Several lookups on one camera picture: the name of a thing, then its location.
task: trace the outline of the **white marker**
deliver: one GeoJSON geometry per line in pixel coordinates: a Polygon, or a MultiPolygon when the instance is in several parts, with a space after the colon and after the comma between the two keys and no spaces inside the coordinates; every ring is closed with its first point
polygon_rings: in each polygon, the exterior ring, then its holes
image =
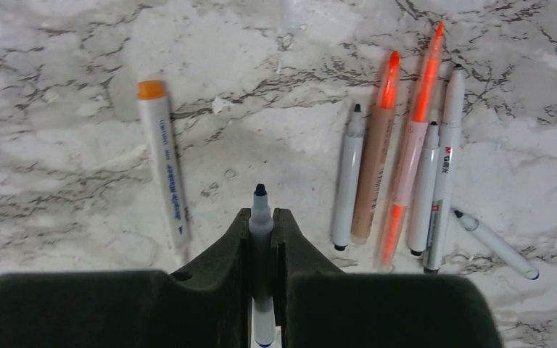
{"type": "Polygon", "coordinates": [[[407,245],[411,254],[420,256],[426,250],[428,227],[430,224],[430,207],[434,193],[434,179],[437,177],[439,162],[439,124],[431,122],[424,138],[424,147],[419,157],[413,211],[409,226],[407,245]]]}
{"type": "Polygon", "coordinates": [[[364,124],[360,105],[356,104],[347,125],[347,135],[342,147],[342,161],[338,182],[338,194],[332,223],[332,243],[336,250],[342,251],[347,247],[353,221],[355,195],[358,192],[358,178],[360,176],[360,161],[362,160],[362,145],[364,142],[364,124]]]}
{"type": "Polygon", "coordinates": [[[272,300],[272,274],[270,269],[270,238],[274,220],[268,206],[268,193],[259,183],[253,194],[249,219],[251,233],[251,264],[253,292],[253,331],[255,341],[262,347],[274,342],[274,302],[272,300]]]}
{"type": "Polygon", "coordinates": [[[144,134],[150,146],[152,177],[162,195],[173,243],[180,247],[189,241],[189,231],[186,227],[185,202],[176,162],[168,95],[162,81],[138,83],[138,108],[144,134]]]}
{"type": "Polygon", "coordinates": [[[505,239],[494,233],[490,227],[460,210],[454,210],[453,213],[465,230],[471,232],[478,241],[492,250],[517,273],[522,274],[526,279],[535,280],[539,278],[539,270],[529,260],[514,250],[505,239]]]}
{"type": "Polygon", "coordinates": [[[464,105],[464,71],[456,65],[445,94],[445,110],[440,131],[439,164],[432,195],[430,228],[424,253],[424,272],[437,273],[441,268],[447,235],[455,165],[462,138],[462,106],[464,105]]]}

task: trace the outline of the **brown marker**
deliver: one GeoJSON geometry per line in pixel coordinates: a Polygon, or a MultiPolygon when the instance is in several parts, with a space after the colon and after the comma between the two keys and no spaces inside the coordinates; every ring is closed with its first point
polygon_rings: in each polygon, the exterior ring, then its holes
{"type": "Polygon", "coordinates": [[[389,137],[392,135],[396,116],[396,96],[398,75],[400,74],[400,55],[393,51],[387,66],[386,81],[379,89],[379,99],[373,107],[368,140],[364,145],[358,194],[351,225],[351,241],[365,244],[371,235],[376,201],[381,188],[385,168],[389,137]]]}

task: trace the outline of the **marker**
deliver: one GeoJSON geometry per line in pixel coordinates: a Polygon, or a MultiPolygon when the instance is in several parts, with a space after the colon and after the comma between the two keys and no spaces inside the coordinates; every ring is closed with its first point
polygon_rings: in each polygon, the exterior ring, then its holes
{"type": "Polygon", "coordinates": [[[424,138],[421,150],[415,194],[413,195],[413,211],[409,226],[407,245],[411,254],[420,256],[426,250],[428,224],[430,223],[430,206],[434,192],[434,179],[437,177],[439,162],[439,124],[431,122],[424,138]]]}
{"type": "Polygon", "coordinates": [[[355,213],[351,227],[351,241],[365,244],[371,235],[381,180],[396,115],[396,96],[400,76],[400,55],[393,51],[389,57],[386,81],[379,89],[379,100],[373,107],[368,140],[364,147],[358,195],[355,198],[355,213]]]}
{"type": "Polygon", "coordinates": [[[338,251],[344,250],[349,244],[355,193],[358,190],[363,139],[362,112],[360,105],[356,104],[351,114],[351,120],[347,125],[347,135],[342,147],[337,202],[334,211],[334,223],[332,223],[332,243],[338,251]]]}
{"type": "Polygon", "coordinates": [[[138,83],[138,109],[150,146],[153,181],[161,193],[166,223],[176,247],[189,241],[183,189],[176,162],[176,147],[168,109],[168,95],[160,80],[138,83]]]}
{"type": "Polygon", "coordinates": [[[424,253],[425,273],[437,273],[441,268],[451,207],[453,178],[462,138],[464,88],[464,70],[461,65],[456,65],[445,94],[445,112],[440,130],[439,164],[432,195],[428,241],[424,253]]]}
{"type": "Polygon", "coordinates": [[[458,218],[458,222],[465,230],[471,232],[478,241],[492,250],[517,273],[522,274],[526,279],[535,280],[539,278],[539,270],[529,260],[513,249],[505,239],[494,233],[490,227],[460,210],[453,210],[453,214],[458,218]]]}
{"type": "Polygon", "coordinates": [[[405,213],[411,200],[413,182],[417,172],[421,146],[426,135],[428,123],[428,104],[437,79],[437,71],[441,62],[443,41],[443,23],[439,24],[435,37],[432,39],[424,59],[424,70],[417,86],[416,103],[412,107],[413,117],[408,121],[403,147],[398,157],[396,176],[392,186],[389,209],[384,221],[384,229],[377,250],[382,270],[388,270],[394,259],[394,253],[403,229],[405,213]]]}
{"type": "Polygon", "coordinates": [[[252,244],[253,331],[255,341],[261,347],[269,347],[274,342],[276,330],[270,268],[270,238],[273,228],[268,192],[259,183],[253,193],[249,232],[252,244]]]}

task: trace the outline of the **orange highlighter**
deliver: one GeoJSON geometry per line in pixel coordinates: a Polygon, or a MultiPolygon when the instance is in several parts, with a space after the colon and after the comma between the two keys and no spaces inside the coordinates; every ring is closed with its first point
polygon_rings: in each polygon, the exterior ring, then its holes
{"type": "Polygon", "coordinates": [[[368,140],[364,146],[358,194],[355,199],[351,241],[364,244],[371,235],[376,201],[381,188],[389,137],[392,135],[396,116],[396,96],[400,75],[400,55],[393,51],[385,72],[385,84],[379,89],[379,97],[373,107],[368,140]]]}
{"type": "Polygon", "coordinates": [[[398,157],[389,209],[387,210],[384,228],[381,231],[379,249],[377,250],[381,270],[389,270],[392,265],[398,239],[403,229],[405,213],[411,201],[419,155],[428,128],[428,122],[426,121],[428,118],[428,104],[434,91],[434,82],[437,79],[437,71],[441,62],[442,42],[443,23],[441,22],[424,57],[424,70],[417,85],[414,99],[415,107],[411,108],[413,117],[408,121],[403,147],[398,157]]]}

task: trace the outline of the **marble tabletop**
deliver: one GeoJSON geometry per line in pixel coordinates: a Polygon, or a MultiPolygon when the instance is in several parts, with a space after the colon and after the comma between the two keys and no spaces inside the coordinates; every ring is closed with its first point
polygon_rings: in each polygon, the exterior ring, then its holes
{"type": "MultiPolygon", "coordinates": [[[[185,262],[163,224],[136,109],[136,81],[157,72],[172,99],[192,257],[263,182],[271,206],[291,209],[330,260],[371,271],[371,245],[336,252],[329,241],[347,111],[368,110],[382,62],[400,51],[394,161],[441,20],[438,86],[455,64],[467,74],[453,201],[540,278],[514,273],[455,221],[442,273],[478,286],[507,347],[557,347],[551,0],[0,0],[0,273],[185,262]]],[[[394,271],[421,272],[406,249],[402,239],[394,271]]]]}

